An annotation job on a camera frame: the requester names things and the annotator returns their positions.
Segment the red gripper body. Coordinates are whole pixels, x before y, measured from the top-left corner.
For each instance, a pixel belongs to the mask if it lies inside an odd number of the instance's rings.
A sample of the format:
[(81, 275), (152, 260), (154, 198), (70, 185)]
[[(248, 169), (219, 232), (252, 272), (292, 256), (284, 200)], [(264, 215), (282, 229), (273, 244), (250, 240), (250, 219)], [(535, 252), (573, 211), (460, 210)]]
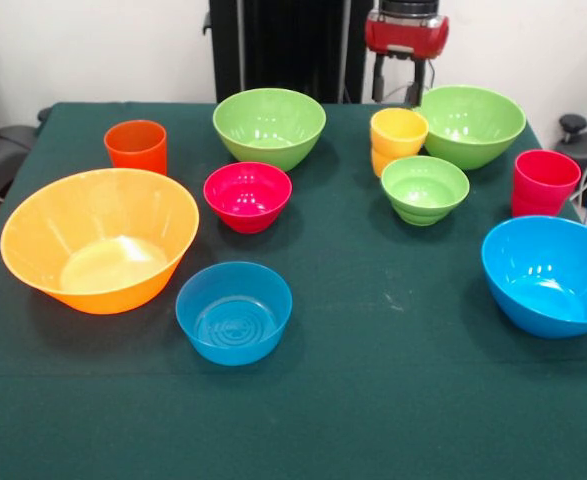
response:
[(385, 56), (434, 59), (446, 44), (449, 18), (400, 18), (369, 14), (365, 23), (365, 41), (369, 50)]

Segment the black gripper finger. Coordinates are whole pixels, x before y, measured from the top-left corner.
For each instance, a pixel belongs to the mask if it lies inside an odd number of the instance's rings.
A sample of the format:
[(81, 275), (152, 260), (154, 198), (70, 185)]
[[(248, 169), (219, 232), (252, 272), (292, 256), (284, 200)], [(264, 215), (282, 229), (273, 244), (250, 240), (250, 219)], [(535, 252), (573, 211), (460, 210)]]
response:
[(414, 77), (412, 84), (408, 87), (405, 104), (408, 106), (420, 106), (424, 89), (424, 78), (426, 70), (426, 61), (424, 59), (414, 59)]
[(377, 53), (375, 55), (375, 61), (373, 66), (373, 77), (372, 77), (372, 98), (383, 99), (384, 98), (384, 75), (383, 65), (385, 56)]

